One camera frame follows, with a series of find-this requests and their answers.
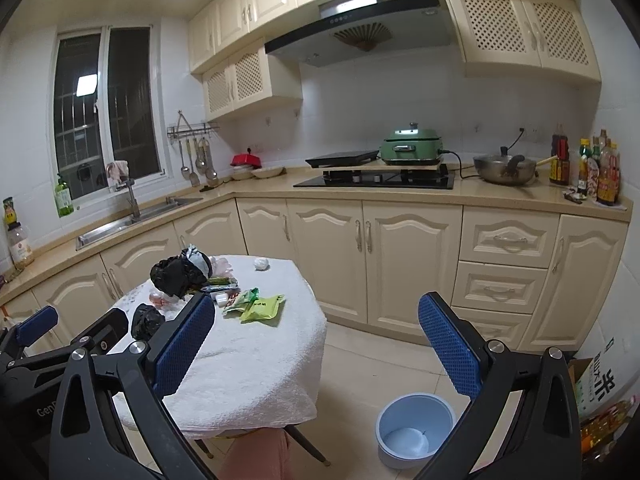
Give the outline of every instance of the green soap bottle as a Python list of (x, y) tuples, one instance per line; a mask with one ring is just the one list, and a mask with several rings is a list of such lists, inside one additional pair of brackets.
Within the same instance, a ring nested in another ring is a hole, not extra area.
[(58, 208), (58, 216), (63, 217), (70, 215), (74, 211), (74, 205), (71, 202), (71, 192), (69, 186), (58, 174), (58, 185), (54, 189), (56, 197), (56, 208)]

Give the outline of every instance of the drawer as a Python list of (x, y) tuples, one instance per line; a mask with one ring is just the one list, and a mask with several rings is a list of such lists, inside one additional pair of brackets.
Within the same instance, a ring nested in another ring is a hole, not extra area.
[(546, 269), (560, 215), (465, 207), (460, 260)]
[(520, 344), (531, 319), (527, 314), (491, 312), (458, 306), (452, 306), (451, 309), (460, 319), (466, 319), (471, 323), (485, 340), (499, 339), (511, 350), (515, 350)]
[(546, 269), (458, 262), (451, 304), (479, 310), (533, 314)]

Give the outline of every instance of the blue bucket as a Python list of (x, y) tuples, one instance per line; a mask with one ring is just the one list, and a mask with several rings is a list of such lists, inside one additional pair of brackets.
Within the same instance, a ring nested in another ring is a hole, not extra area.
[(456, 425), (449, 403), (432, 394), (409, 394), (378, 415), (378, 456), (392, 469), (424, 466)]

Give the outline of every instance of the window frame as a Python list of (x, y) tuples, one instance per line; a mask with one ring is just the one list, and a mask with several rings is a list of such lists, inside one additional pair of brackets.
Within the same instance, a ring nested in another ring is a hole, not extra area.
[[(58, 159), (56, 156), (56, 143), (53, 123), (53, 101), (54, 86), (56, 78), (56, 68), (58, 62), (58, 51), (60, 41), (90, 34), (100, 34), (100, 47), (98, 50), (98, 86), (97, 86), (97, 108), (98, 126), (100, 127), (100, 143), (102, 146), (102, 158), (105, 165), (113, 162), (113, 144), (111, 141), (111, 125), (109, 120), (108, 102), (108, 59), (109, 40), (111, 30), (114, 28), (149, 28), (149, 88), (151, 92), (151, 117), (154, 126), (154, 139), (156, 150), (158, 151), (158, 164), (160, 171), (142, 178), (136, 179), (135, 189), (141, 189), (152, 184), (157, 184), (171, 177), (171, 163), (168, 153), (168, 142), (164, 133), (164, 117), (162, 110), (162, 85), (160, 81), (160, 27), (159, 22), (149, 22), (149, 20), (110, 20), (109, 25), (95, 25), (87, 27), (66, 28), (58, 31), (56, 35), (56, 46), (52, 54), (52, 67), (49, 78), (49, 113), (47, 134), (49, 136), (49, 147), (51, 156), (51, 168), (53, 183), (58, 182)], [(112, 196), (127, 194), (126, 189), (116, 191), (111, 187), (99, 189), (73, 200), (74, 206), (88, 206), (102, 202)]]

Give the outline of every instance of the window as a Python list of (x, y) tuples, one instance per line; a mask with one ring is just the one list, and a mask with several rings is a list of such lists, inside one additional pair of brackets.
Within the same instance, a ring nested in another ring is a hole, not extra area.
[(126, 160), (134, 179), (161, 173), (149, 67), (149, 27), (60, 39), (53, 135), (73, 199), (107, 188), (104, 168), (114, 160)]

